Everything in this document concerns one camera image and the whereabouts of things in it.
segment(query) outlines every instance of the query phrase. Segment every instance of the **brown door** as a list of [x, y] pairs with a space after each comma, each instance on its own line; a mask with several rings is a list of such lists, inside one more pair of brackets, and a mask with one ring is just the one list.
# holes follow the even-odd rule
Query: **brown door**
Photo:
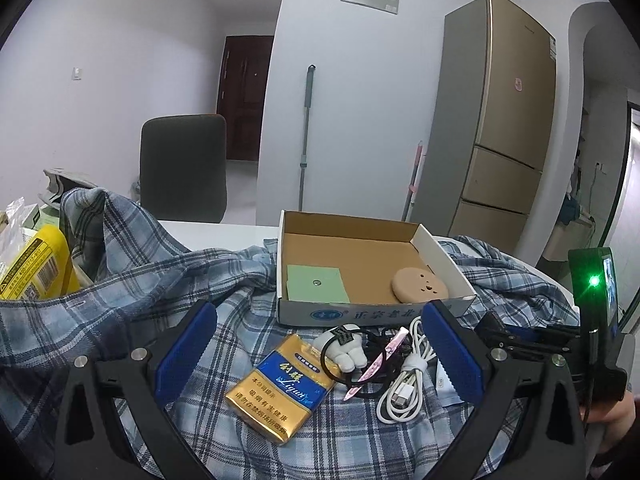
[[258, 160], [273, 36], [226, 38], [218, 113], [226, 119], [226, 158]]

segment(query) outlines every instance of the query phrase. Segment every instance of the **office chair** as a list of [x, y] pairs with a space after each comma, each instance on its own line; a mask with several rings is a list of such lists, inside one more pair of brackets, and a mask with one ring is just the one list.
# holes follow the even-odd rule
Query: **office chair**
[[158, 220], [220, 223], [226, 211], [224, 117], [159, 117], [144, 124], [140, 203]]

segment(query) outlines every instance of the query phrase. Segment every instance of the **blue sign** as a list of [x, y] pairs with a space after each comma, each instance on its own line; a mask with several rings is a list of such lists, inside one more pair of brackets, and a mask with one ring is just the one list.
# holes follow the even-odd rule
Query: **blue sign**
[[342, 317], [342, 313], [337, 310], [316, 310], [311, 313], [311, 317], [320, 321], [338, 319]]

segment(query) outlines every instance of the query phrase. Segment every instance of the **doorway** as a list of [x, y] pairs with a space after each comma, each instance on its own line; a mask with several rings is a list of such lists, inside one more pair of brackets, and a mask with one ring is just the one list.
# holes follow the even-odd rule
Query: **doorway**
[[618, 282], [618, 304], [631, 326], [638, 323], [640, 303], [640, 107], [628, 104], [628, 127], [630, 143], [628, 158], [623, 168], [619, 188], [620, 202], [612, 211], [612, 235], [607, 245], [611, 247]]
[[226, 158], [257, 162], [273, 36], [229, 36], [218, 113], [226, 120]]

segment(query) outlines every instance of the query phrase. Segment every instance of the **human hand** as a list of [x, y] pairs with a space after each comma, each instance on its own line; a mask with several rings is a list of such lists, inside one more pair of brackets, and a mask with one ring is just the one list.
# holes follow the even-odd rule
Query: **human hand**
[[[580, 416], [584, 417], [584, 407], [580, 407]], [[636, 420], [636, 405], [630, 391], [620, 402], [596, 402], [589, 412], [589, 423], [601, 422], [606, 424], [604, 439], [599, 453], [607, 452], [614, 447], [629, 431]]]

